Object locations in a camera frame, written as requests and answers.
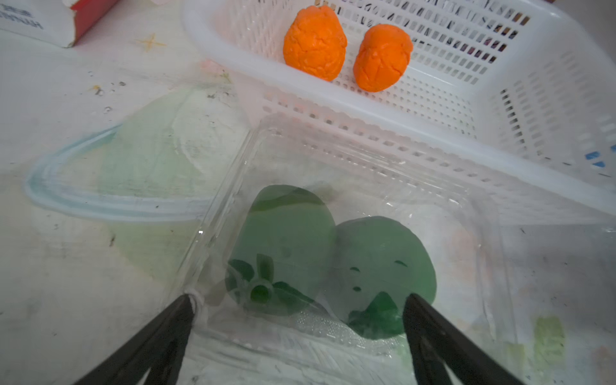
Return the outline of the orange toy fruit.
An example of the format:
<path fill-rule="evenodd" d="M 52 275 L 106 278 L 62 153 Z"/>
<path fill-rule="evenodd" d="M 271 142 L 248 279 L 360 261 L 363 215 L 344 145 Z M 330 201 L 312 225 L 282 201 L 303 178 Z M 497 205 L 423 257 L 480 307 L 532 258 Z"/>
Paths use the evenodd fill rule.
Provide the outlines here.
<path fill-rule="evenodd" d="M 335 12 L 328 6 L 309 6 L 298 12 L 286 33 L 286 65 L 331 82 L 346 58 L 347 37 Z"/>
<path fill-rule="evenodd" d="M 389 24 L 373 26 L 364 35 L 355 59 L 355 82 L 367 92 L 390 88 L 406 72 L 412 51 L 412 40 L 401 28 Z"/>

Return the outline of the green toy fruit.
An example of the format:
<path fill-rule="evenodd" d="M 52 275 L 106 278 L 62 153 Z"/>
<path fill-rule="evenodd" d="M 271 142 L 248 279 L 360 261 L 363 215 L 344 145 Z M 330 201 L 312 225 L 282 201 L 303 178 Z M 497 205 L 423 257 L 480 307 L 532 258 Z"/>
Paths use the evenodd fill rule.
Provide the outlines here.
<path fill-rule="evenodd" d="M 262 189 L 227 263 L 226 290 L 246 311 L 291 316 L 314 305 L 333 258 L 335 220 L 314 193 Z"/>
<path fill-rule="evenodd" d="M 360 337 L 402 335 L 407 297 L 418 294 L 432 304 L 436 292 L 436 271 L 428 251 L 406 226 L 385 217 L 336 226 L 324 295 L 333 315 Z"/>

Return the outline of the white perforated plastic basket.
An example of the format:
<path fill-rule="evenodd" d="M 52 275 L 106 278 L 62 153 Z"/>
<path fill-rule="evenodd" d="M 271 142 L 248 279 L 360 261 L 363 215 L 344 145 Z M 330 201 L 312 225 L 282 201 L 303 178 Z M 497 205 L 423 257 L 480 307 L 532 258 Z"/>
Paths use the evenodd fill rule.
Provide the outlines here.
<path fill-rule="evenodd" d="M 229 71 L 250 119 L 285 113 L 378 141 L 489 191 L 529 218 L 615 213 L 615 65 L 584 28 L 544 1 L 330 1 L 348 46 L 336 80 L 285 64 L 306 1 L 188 1 L 184 25 Z M 359 88 L 369 28 L 391 24 L 414 50 L 385 91 Z"/>

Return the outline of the green toy fruit right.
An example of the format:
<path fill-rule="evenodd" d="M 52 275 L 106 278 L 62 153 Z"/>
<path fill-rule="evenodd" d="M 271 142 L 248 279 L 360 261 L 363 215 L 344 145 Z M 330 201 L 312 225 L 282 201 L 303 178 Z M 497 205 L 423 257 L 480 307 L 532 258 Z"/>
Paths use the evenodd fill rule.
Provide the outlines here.
<path fill-rule="evenodd" d="M 436 292 L 436 271 L 428 251 L 406 226 L 385 217 L 336 226 L 324 295 L 333 315 L 360 337 L 402 335 L 407 297 L 418 294 L 432 304 Z"/>

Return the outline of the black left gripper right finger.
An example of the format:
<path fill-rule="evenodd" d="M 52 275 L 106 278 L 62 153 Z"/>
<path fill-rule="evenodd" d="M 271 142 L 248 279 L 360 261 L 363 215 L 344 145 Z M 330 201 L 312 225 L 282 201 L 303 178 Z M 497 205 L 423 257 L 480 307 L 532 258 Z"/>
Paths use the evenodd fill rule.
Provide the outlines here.
<path fill-rule="evenodd" d="M 452 371 L 463 384 L 522 385 L 420 295 L 407 297 L 403 324 L 418 384 L 450 384 Z"/>

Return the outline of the clear clamshell with green fruit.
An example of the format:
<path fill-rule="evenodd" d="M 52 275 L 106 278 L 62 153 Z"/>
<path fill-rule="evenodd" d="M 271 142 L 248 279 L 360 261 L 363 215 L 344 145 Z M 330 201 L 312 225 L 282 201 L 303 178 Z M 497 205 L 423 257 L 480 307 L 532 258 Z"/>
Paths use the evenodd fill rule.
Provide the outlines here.
<path fill-rule="evenodd" d="M 248 134 L 184 261 L 197 383 L 412 384 L 411 294 L 522 374 L 501 227 L 609 216 L 540 189 L 500 197 L 418 152 L 282 115 Z"/>

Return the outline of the green toy fruit left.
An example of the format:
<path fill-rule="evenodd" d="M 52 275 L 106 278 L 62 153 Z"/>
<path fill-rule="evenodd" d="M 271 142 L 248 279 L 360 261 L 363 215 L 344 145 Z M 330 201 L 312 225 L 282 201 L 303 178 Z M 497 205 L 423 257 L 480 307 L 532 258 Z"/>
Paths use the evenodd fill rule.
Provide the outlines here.
<path fill-rule="evenodd" d="M 314 305 L 333 258 L 335 220 L 314 193 L 262 189 L 227 263 L 226 290 L 246 311 L 291 316 Z"/>

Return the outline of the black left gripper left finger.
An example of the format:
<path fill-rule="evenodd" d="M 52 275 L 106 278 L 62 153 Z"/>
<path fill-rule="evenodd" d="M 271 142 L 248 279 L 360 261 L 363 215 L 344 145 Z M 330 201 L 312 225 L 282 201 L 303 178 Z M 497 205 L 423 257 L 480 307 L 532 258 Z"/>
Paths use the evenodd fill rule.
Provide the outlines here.
<path fill-rule="evenodd" d="M 77 383 L 177 383 L 194 319 L 191 296 L 179 296 Z"/>

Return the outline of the red and white carton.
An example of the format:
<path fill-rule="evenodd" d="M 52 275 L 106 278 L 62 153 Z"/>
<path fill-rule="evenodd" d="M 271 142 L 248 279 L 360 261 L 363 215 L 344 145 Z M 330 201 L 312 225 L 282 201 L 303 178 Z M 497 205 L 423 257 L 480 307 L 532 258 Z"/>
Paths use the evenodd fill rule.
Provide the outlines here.
<path fill-rule="evenodd" d="M 118 0 L 1 0 L 1 28 L 73 47 Z"/>

